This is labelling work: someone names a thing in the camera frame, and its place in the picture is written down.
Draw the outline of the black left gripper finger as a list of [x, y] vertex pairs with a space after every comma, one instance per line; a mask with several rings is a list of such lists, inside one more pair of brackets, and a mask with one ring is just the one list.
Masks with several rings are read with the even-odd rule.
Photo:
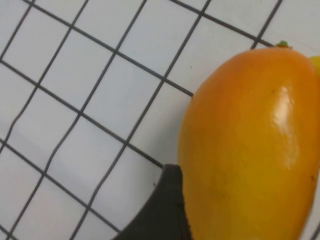
[[153, 193], [118, 240], [191, 240], [181, 168], [166, 164]]

